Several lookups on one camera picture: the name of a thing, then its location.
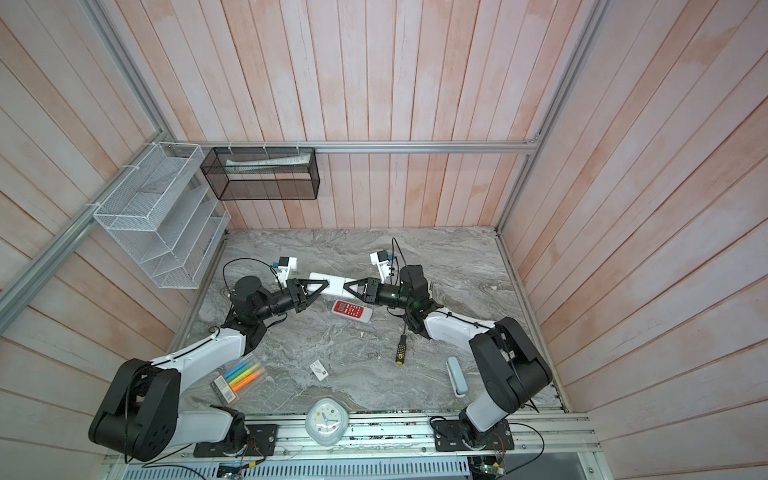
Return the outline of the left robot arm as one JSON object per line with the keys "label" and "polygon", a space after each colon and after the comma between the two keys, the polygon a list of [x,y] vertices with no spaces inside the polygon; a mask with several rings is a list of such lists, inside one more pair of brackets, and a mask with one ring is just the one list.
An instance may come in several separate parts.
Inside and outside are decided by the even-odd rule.
{"label": "left robot arm", "polygon": [[328,285],[326,280],[291,278],[272,293],[256,276],[239,279],[229,293],[226,321],[208,337],[119,367],[88,429],[89,440],[144,462],[168,447],[186,444],[209,443],[225,456],[242,454],[249,432],[241,412],[228,406],[182,412],[181,394],[218,367],[252,352],[277,316],[307,309]]}

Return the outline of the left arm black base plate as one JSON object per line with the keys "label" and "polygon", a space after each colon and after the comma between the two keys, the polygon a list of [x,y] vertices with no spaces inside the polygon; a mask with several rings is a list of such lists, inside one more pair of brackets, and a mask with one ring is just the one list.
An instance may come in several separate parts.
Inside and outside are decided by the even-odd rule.
{"label": "left arm black base plate", "polygon": [[242,429],[220,442],[196,444],[193,457],[270,457],[275,452],[277,433],[277,424],[246,423]]}

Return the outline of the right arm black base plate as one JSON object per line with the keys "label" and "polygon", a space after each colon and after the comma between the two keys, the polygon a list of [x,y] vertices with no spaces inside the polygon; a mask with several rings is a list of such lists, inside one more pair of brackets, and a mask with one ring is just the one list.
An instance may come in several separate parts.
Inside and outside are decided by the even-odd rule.
{"label": "right arm black base plate", "polygon": [[506,420],[501,420],[486,432],[475,430],[468,420],[448,420],[442,416],[435,416],[431,417],[428,423],[433,430],[435,448],[438,452],[469,450],[506,452],[514,449],[511,430]]}

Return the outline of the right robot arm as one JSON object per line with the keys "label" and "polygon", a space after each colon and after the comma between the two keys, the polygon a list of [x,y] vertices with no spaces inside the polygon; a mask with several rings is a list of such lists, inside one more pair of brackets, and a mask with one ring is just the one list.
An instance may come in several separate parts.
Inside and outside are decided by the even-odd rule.
{"label": "right robot arm", "polygon": [[343,287],[364,303],[401,309],[408,330],[472,354],[484,392],[459,414],[456,424],[466,440],[490,432],[553,381],[550,366],[517,320],[484,321],[446,309],[432,298],[420,265],[403,267],[397,285],[365,278]]}

